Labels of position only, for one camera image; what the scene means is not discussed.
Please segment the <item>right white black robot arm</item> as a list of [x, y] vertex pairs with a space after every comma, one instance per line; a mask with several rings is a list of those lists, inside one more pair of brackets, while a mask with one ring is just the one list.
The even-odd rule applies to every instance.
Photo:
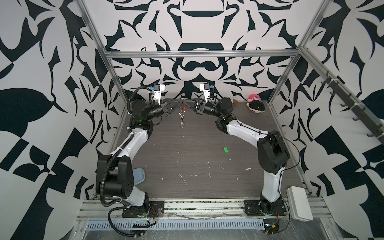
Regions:
[[290, 154], [283, 137], [278, 131], [262, 131], [244, 124], [232, 113], [233, 104], [229, 98], [217, 103], [204, 99], [184, 100], [184, 104], [197, 114], [217, 117], [217, 128], [228, 135], [238, 137], [254, 146], [258, 151], [259, 165], [264, 171], [264, 185], [260, 205], [263, 213], [272, 211], [282, 199], [281, 184]]

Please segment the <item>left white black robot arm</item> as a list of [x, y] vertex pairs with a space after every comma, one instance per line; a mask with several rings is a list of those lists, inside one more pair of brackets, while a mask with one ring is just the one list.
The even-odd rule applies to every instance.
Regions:
[[142, 99], [129, 104], [131, 118], [127, 138], [116, 150], [100, 156], [97, 162], [95, 188], [103, 207], [120, 203], [140, 208], [148, 202], [148, 194], [135, 186], [132, 161], [153, 133], [153, 119], [168, 116], [182, 104], [182, 99], [164, 99], [154, 107]]

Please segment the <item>pink black-haired doll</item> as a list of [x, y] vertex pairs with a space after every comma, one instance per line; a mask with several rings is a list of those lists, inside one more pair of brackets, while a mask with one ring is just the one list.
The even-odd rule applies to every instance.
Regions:
[[255, 114], [260, 114], [265, 111], [265, 105], [258, 94], [251, 94], [247, 100], [247, 107]]

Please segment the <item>light blue pad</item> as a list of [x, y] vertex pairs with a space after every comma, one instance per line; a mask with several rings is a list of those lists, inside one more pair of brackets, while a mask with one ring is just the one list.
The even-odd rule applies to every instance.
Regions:
[[144, 169], [137, 168], [133, 169], [133, 175], [134, 175], [134, 185], [137, 186], [145, 181], [146, 174]]

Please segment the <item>white box device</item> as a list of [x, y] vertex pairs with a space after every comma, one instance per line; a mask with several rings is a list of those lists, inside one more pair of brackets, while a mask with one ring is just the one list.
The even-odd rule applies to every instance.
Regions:
[[292, 186], [287, 189], [287, 197], [293, 220], [301, 222], [312, 221], [313, 214], [304, 188]]

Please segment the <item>aluminium frame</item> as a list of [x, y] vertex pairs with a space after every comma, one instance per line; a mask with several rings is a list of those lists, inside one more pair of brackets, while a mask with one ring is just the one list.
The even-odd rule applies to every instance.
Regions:
[[327, 68], [321, 61], [311, 52], [305, 45], [309, 42], [309, 37], [314, 33], [316, 27], [319, 26], [321, 20], [323, 19], [326, 10], [330, 8], [331, 1], [322, 1], [319, 9], [315, 13], [314, 19], [311, 21], [309, 29], [305, 33], [303, 41], [295, 50], [201, 50], [201, 51], [128, 51], [128, 52], [110, 52], [106, 51], [101, 37], [98, 34], [96, 25], [92, 20], [91, 14], [87, 8], [85, 1], [76, 1], [76, 4], [80, 10], [81, 17], [86, 24], [86, 27], [89, 28], [93, 41], [95, 42], [97, 49], [102, 57], [104, 64], [107, 67], [107, 70], [112, 76], [112, 80], [118, 88], [120, 94], [124, 95], [125, 91], [123, 90], [121, 81], [116, 74], [110, 60], [111, 59], [129, 59], [129, 58], [205, 58], [205, 57], [291, 57], [292, 60], [288, 64], [282, 75], [282, 82], [278, 83], [276, 91], [282, 88], [282, 85], [286, 82], [288, 75], [293, 70], [294, 66], [298, 62], [299, 58], [304, 58], [314, 70], [321, 75], [321, 73], [326, 73], [329, 71], [329, 74], [333, 76], [334, 79], [337, 78], [329, 68]]

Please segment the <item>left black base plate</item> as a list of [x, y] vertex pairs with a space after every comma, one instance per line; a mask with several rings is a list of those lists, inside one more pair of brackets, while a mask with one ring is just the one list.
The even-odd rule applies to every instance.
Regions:
[[138, 218], [148, 217], [156, 218], [160, 217], [164, 213], [165, 202], [164, 201], [149, 201], [144, 203], [141, 207], [128, 207], [123, 210], [123, 218]]

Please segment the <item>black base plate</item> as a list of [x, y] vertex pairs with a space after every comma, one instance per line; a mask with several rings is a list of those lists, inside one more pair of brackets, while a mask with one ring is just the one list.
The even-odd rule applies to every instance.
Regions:
[[244, 212], [249, 217], [285, 216], [288, 212], [283, 199], [270, 203], [267, 200], [244, 200]]
[[160, 217], [164, 213], [165, 202], [164, 201], [149, 201], [144, 203], [141, 207], [128, 207], [123, 210], [123, 218], [138, 218], [148, 217], [156, 218]]

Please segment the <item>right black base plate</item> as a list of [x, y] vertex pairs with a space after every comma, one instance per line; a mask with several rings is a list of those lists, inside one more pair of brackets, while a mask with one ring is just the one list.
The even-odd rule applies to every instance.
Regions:
[[270, 203], [267, 200], [244, 200], [244, 212], [249, 217], [285, 216], [288, 212], [283, 199]]

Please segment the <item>wall hook rail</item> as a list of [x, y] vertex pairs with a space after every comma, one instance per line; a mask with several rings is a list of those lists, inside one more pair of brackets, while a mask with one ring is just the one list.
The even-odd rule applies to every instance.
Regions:
[[341, 108], [352, 111], [356, 116], [354, 121], [362, 122], [365, 127], [371, 132], [367, 134], [368, 138], [376, 138], [382, 145], [384, 144], [384, 123], [364, 104], [358, 97], [353, 94], [346, 85], [339, 79], [334, 79], [327, 71], [321, 73], [324, 81], [322, 85], [327, 85], [331, 88], [331, 98], [329, 100], [329, 111], [331, 111], [332, 101], [337, 96], [342, 103]]

